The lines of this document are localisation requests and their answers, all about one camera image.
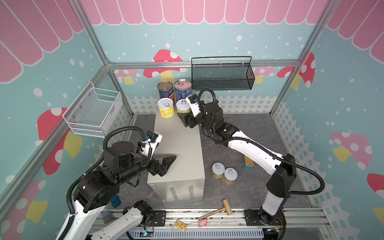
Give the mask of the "small yellow can white lid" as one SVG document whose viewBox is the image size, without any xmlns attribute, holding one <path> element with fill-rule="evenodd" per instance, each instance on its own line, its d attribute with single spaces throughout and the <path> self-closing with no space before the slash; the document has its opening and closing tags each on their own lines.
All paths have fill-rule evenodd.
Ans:
<svg viewBox="0 0 384 240">
<path fill-rule="evenodd" d="M 178 100 L 176 103 L 176 107 L 177 107 L 178 114 L 188 114 L 192 112 L 190 104 L 187 102 L 186 99 Z"/>
<path fill-rule="evenodd" d="M 225 166 L 222 163 L 214 163 L 212 165 L 212 176 L 215 179 L 221 179 L 225 173 Z"/>
<path fill-rule="evenodd" d="M 227 168 L 224 172 L 225 183 L 232 185 L 238 178 L 238 172 L 234 168 Z"/>
<path fill-rule="evenodd" d="M 170 98 L 162 98 L 158 100 L 158 108 L 161 117 L 170 118 L 174 115 L 174 101 Z"/>
</svg>

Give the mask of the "blue soup can pink lid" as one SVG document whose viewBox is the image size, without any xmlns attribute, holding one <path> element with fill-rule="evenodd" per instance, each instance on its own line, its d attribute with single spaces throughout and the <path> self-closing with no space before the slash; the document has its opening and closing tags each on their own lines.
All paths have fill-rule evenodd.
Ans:
<svg viewBox="0 0 384 240">
<path fill-rule="evenodd" d="M 181 79 L 174 84 L 176 102 L 192 94 L 192 82 Z"/>
</svg>

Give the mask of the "dark blue tomato can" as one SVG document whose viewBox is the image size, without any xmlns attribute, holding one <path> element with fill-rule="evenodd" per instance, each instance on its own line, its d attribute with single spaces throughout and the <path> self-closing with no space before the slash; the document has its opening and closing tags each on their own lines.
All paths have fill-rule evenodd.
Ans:
<svg viewBox="0 0 384 240">
<path fill-rule="evenodd" d="M 160 99 L 168 98 L 175 102 L 174 86 L 171 82 L 160 82 L 158 84 Z"/>
</svg>

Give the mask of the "gold sardine tin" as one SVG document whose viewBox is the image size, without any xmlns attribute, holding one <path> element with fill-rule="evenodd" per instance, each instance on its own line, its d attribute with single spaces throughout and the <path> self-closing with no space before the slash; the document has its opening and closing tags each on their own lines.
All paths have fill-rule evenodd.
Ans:
<svg viewBox="0 0 384 240">
<path fill-rule="evenodd" d="M 243 167 L 246 170 L 251 170 L 255 166 L 255 162 L 252 161 L 250 158 L 247 156 L 243 156 Z"/>
</svg>

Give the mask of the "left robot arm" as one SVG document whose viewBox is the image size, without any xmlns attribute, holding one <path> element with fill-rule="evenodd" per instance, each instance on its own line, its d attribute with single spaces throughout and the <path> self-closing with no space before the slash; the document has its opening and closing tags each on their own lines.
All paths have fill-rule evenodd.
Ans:
<svg viewBox="0 0 384 240">
<path fill-rule="evenodd" d="M 106 135 L 101 158 L 69 187 L 66 202 L 69 214 L 58 240 L 115 240 L 135 227 L 153 229 L 159 219 L 147 202 L 138 201 L 118 220 L 100 231 L 89 233 L 98 215 L 120 186 L 147 171 L 153 176 L 165 176 L 176 156 L 167 156 L 162 162 L 153 152 L 162 135 L 144 132 L 135 126 L 118 128 Z"/>
</svg>

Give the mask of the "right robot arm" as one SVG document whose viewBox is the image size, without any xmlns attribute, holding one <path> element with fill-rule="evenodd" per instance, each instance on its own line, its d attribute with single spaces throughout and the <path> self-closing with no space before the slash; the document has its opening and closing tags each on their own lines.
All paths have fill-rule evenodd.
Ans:
<svg viewBox="0 0 384 240">
<path fill-rule="evenodd" d="M 222 108 L 213 90 L 205 88 L 203 92 L 211 93 L 213 100 L 205 103 L 202 94 L 189 95 L 183 99 L 190 112 L 179 113 L 185 127 L 200 126 L 206 137 L 217 145 L 224 145 L 248 157 L 262 167 L 271 177 L 267 182 L 267 195 L 258 212 L 258 218 L 264 225 L 275 221 L 277 214 L 283 210 L 287 199 L 292 195 L 311 196 L 325 189 L 324 179 L 315 171 L 296 163 L 294 156 L 278 154 L 246 136 L 236 126 L 225 122 Z M 312 191 L 292 191 L 291 186 L 297 177 L 297 170 L 302 170 L 315 177 L 320 185 Z"/>
</svg>

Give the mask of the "grey metal counter cabinet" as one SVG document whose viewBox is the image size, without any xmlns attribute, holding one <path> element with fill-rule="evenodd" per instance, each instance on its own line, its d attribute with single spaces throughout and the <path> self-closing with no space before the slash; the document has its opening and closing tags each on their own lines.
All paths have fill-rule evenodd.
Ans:
<svg viewBox="0 0 384 240">
<path fill-rule="evenodd" d="M 170 118 L 156 112 L 154 130 L 163 135 L 156 147 L 154 158 L 177 156 L 163 177 L 148 175 L 147 184 L 166 205 L 185 204 L 203 200 L 205 170 L 201 147 L 200 129 L 185 127 L 177 116 L 177 109 Z"/>
</svg>

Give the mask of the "teal sponge block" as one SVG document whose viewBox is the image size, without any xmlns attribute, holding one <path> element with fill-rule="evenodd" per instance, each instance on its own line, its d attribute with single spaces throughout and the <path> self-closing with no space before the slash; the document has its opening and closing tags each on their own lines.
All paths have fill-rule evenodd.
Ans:
<svg viewBox="0 0 384 240">
<path fill-rule="evenodd" d="M 122 202 L 120 200 L 120 197 L 118 195 L 113 196 L 110 199 L 110 203 L 111 203 L 112 207 L 115 208 L 115 209 L 122 204 Z"/>
</svg>

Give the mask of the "yellow toy block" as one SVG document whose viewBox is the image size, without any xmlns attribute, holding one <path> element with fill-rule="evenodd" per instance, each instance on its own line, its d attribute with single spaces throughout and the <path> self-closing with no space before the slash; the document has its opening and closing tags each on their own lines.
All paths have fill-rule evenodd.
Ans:
<svg viewBox="0 0 384 240">
<path fill-rule="evenodd" d="M 174 223 L 174 227 L 185 232 L 188 226 L 180 220 L 176 220 Z"/>
</svg>

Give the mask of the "green circuit board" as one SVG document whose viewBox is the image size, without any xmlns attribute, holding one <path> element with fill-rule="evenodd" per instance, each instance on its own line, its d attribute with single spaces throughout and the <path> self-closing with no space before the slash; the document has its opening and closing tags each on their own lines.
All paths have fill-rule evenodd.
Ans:
<svg viewBox="0 0 384 240">
<path fill-rule="evenodd" d="M 152 230 L 140 230 L 140 238 L 152 238 L 154 236 L 154 231 Z"/>
</svg>

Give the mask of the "pink pig toy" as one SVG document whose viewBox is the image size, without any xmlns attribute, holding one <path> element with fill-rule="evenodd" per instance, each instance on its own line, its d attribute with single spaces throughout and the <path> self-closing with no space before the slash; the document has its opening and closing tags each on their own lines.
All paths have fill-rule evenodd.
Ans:
<svg viewBox="0 0 384 240">
<path fill-rule="evenodd" d="M 199 220 L 199 228 L 206 227 L 207 224 L 208 224 L 208 220 L 207 219 Z"/>
</svg>

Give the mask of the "wooden toy mallet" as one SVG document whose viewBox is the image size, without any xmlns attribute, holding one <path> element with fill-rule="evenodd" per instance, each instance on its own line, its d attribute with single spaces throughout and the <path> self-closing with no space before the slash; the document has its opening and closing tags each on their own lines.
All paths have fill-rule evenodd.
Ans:
<svg viewBox="0 0 384 240">
<path fill-rule="evenodd" d="M 229 204 L 229 201 L 227 199 L 223 200 L 223 206 L 224 207 L 221 208 L 221 209 L 217 209 L 217 210 L 215 210 L 213 212 L 210 212 L 210 213 L 208 213 L 206 215 L 203 215 L 203 216 L 199 217 L 198 221 L 207 219 L 208 217 L 211 217 L 211 216 L 213 216 L 215 214 L 218 214 L 218 213 L 221 213 L 221 212 L 226 212 L 227 216 L 231 216 L 233 214 L 233 211 L 232 211 L 232 208 L 231 208 L 231 206 Z"/>
</svg>

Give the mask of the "black mesh wall basket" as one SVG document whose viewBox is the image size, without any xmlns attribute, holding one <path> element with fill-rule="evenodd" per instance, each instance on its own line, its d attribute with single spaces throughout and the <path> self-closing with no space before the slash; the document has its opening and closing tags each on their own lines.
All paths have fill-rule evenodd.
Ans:
<svg viewBox="0 0 384 240">
<path fill-rule="evenodd" d="M 252 57 L 195 57 L 191 58 L 192 88 L 214 91 L 251 90 L 255 75 L 251 66 Z"/>
</svg>

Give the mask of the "white mesh wall basket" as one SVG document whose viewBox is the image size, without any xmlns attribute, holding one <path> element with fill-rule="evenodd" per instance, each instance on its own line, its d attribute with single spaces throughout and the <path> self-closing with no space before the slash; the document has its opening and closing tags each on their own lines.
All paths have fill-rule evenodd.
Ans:
<svg viewBox="0 0 384 240">
<path fill-rule="evenodd" d="M 122 106 L 120 92 L 96 88 L 90 82 L 65 111 L 63 119 L 75 135 L 104 138 Z"/>
</svg>

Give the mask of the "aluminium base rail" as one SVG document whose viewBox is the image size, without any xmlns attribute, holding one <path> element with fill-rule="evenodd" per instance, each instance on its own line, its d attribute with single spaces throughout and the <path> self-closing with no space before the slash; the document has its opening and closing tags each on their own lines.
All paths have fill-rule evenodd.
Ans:
<svg viewBox="0 0 384 240">
<path fill-rule="evenodd" d="M 199 228 L 198 218 L 212 209 L 157 209 L 154 223 L 124 230 L 120 240 L 335 240 L 323 210 L 319 208 L 285 208 L 270 226 L 257 223 L 257 210 L 234 208 L 208 217 L 206 227 Z M 180 220 L 185 232 L 174 227 Z M 152 238 L 140 238 L 140 230 L 152 230 Z"/>
</svg>

